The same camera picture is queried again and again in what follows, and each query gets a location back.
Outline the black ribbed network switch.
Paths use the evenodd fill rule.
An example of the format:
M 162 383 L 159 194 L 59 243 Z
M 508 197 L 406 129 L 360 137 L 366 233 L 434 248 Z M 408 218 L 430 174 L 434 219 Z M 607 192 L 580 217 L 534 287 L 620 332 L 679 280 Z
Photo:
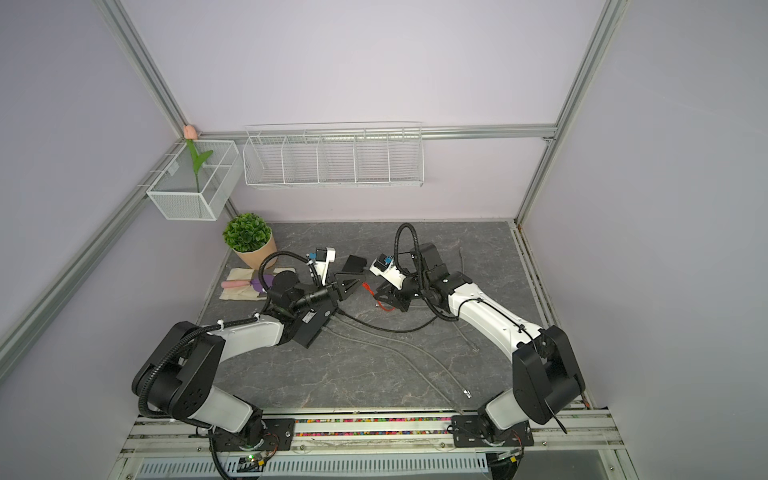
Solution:
M 368 261 L 364 257 L 349 255 L 341 268 L 344 274 L 363 274 L 367 268 Z

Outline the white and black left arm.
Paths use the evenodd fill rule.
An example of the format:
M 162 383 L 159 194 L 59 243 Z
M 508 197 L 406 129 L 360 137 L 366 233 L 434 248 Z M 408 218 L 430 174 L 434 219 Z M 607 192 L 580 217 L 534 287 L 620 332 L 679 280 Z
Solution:
M 309 282 L 293 271 L 267 278 L 257 270 L 255 283 L 266 300 L 253 316 L 207 326 L 186 321 L 172 326 L 132 382 L 141 416 L 204 428 L 215 442 L 226 442 L 232 449 L 265 448 L 274 433 L 262 409 L 215 386 L 219 365 L 291 341 L 309 347 L 339 303 L 364 283 L 367 266 L 365 258 L 351 255 L 340 271 L 331 273 L 331 248 L 289 256 L 308 269 Z

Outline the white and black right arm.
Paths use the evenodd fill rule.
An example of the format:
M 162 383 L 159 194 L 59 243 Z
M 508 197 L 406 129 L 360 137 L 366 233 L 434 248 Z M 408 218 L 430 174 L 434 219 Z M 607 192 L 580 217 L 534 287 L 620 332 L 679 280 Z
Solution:
M 519 428 L 544 425 L 586 389 L 567 334 L 529 322 L 488 296 L 464 273 L 451 272 L 432 243 L 421 243 L 410 223 L 398 226 L 391 255 L 381 254 L 370 272 L 383 282 L 374 298 L 401 312 L 414 300 L 444 321 L 462 320 L 509 360 L 512 386 L 477 411 L 473 433 L 500 446 Z

